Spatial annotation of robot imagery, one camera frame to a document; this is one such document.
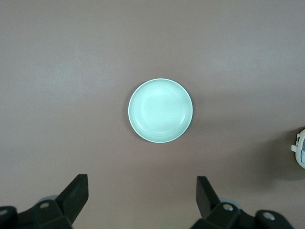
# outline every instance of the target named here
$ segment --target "plate rim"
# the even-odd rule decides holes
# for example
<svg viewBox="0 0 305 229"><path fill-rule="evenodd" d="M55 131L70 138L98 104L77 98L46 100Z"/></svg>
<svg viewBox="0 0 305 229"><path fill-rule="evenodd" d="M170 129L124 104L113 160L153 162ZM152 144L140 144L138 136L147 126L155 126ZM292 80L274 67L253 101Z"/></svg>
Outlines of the plate rim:
<svg viewBox="0 0 305 229"><path fill-rule="evenodd" d="M188 122L188 124L187 124L185 130L183 130L183 131L181 132L181 134L179 134L179 135L176 136L175 138L170 139L170 140L166 140L166 141L153 141L153 140L147 139L146 137L143 137L141 134L139 134L138 131L136 130L136 128L135 128L135 127L133 126L133 124L132 124L132 121L131 121L131 114L130 114L131 101L132 101L134 95L137 94L137 91L140 90L143 86L145 86L145 84L151 83L151 82L153 82L153 81L159 81L159 80L169 81L169 82L172 82L172 83L177 84L179 87L181 87L181 88L185 91L185 93L187 94L187 96L188 96L188 98L189 98L189 100L190 100L190 103L191 103L191 111L190 111L190 115L191 115L191 116L190 116L190 121ZM146 141L153 142L153 143L167 143L167 142L171 142L171 141L173 141L173 140L179 138L181 135L183 135L183 134L185 133L185 131L189 128L190 124L191 124L191 121L192 121L192 119L193 119L193 103L192 103L192 99L191 99L189 93L187 92L187 90L186 90L181 84L179 84L178 82L176 82L176 81L174 81L174 80L166 79L166 78L151 79L151 80L148 80L148 81L145 81L144 83L142 83L142 84L133 92L132 96L130 97L129 104L128 104L128 118L129 118L129 122L130 122L130 124L131 124L133 130L137 133L137 135L139 135L141 138L145 139Z"/></svg>

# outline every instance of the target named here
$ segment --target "light green plate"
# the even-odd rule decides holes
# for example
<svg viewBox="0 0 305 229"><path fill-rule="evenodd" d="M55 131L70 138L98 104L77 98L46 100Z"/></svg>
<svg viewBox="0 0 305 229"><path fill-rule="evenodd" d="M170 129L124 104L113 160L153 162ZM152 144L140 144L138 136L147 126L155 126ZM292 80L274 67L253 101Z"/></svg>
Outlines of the light green plate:
<svg viewBox="0 0 305 229"><path fill-rule="evenodd" d="M142 138L156 143L181 136L191 123L193 105L187 91L168 79L143 83L133 93L128 107L129 121Z"/></svg>

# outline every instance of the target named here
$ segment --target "plate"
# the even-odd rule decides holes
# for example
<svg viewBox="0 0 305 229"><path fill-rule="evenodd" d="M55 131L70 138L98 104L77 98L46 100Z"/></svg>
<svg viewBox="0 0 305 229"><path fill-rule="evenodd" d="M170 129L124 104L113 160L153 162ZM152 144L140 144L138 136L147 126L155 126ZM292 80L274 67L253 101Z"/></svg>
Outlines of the plate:
<svg viewBox="0 0 305 229"><path fill-rule="evenodd" d="M129 121L142 138L155 143L170 142L189 127L193 105L188 92L169 79L153 79L133 93L128 106Z"/></svg>

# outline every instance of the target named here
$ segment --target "metal screw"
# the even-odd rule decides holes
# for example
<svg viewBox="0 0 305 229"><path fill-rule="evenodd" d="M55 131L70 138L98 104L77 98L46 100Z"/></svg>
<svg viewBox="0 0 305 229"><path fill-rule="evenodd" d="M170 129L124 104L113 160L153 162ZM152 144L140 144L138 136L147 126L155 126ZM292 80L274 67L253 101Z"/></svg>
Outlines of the metal screw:
<svg viewBox="0 0 305 229"><path fill-rule="evenodd" d="M227 211L233 211L233 209L234 209L234 208L233 208L231 205L229 205L229 204L224 204L223 207L224 207L224 209L227 210Z"/></svg>
<svg viewBox="0 0 305 229"><path fill-rule="evenodd" d="M40 208L47 208L49 206L49 203L46 202L46 203L43 203L40 205Z"/></svg>
<svg viewBox="0 0 305 229"><path fill-rule="evenodd" d="M8 211L6 209L0 211L0 216L4 216L6 213L8 213Z"/></svg>
<svg viewBox="0 0 305 229"><path fill-rule="evenodd" d="M264 213L263 213L263 216L264 216L266 219L275 220L275 216L272 215L270 212L264 212Z"/></svg>

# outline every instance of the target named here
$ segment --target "white object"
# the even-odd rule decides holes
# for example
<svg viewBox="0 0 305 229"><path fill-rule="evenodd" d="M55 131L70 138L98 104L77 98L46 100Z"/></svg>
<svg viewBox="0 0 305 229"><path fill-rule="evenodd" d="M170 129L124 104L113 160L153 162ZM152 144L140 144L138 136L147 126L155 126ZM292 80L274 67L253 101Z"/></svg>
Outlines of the white object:
<svg viewBox="0 0 305 229"><path fill-rule="evenodd" d="M302 168L305 168L305 130L296 136L296 144L291 146L291 150L295 152L296 161Z"/></svg>
<svg viewBox="0 0 305 229"><path fill-rule="evenodd" d="M165 143L177 139L188 128L193 105L187 91L169 79L143 83L132 95L128 116L135 132L142 138Z"/></svg>
<svg viewBox="0 0 305 229"><path fill-rule="evenodd" d="M219 198L220 202L222 203L230 203L233 204L235 206L237 206L238 209L242 210L242 206L240 205L239 202L237 202L236 200L233 199L228 199L228 198Z"/></svg>

